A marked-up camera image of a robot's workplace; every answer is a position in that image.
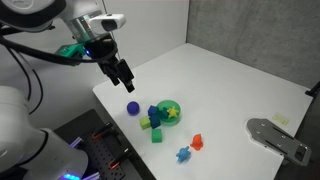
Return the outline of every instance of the metal clamp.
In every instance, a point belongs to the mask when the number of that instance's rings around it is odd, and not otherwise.
[[[308,165],[311,149],[269,120],[250,119],[247,128],[252,138],[262,143],[264,147],[275,150],[289,162],[300,166]]]

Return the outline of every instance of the red toy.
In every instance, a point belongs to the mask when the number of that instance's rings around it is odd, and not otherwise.
[[[195,150],[199,151],[203,147],[201,134],[196,134],[193,136],[192,144],[190,144]]]

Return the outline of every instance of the green block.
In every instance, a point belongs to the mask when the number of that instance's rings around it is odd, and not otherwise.
[[[161,129],[152,129],[152,142],[153,143],[162,142]]]
[[[143,117],[143,118],[140,119],[140,126],[141,126],[141,128],[142,128],[143,130],[151,127],[150,119],[149,119],[148,116]]]

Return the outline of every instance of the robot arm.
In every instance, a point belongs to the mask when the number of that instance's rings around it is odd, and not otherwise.
[[[114,85],[118,85],[121,81],[128,92],[134,90],[132,84],[134,76],[126,61],[118,60],[115,53],[109,57],[116,48],[109,32],[125,24],[124,15],[102,14],[94,0],[0,0],[0,9],[0,23],[27,32],[44,31],[51,26],[55,18],[61,18],[69,27],[73,37],[84,45],[87,54],[93,60],[99,59],[98,65],[102,72]],[[31,56],[35,54],[24,48],[17,51],[29,53]]]

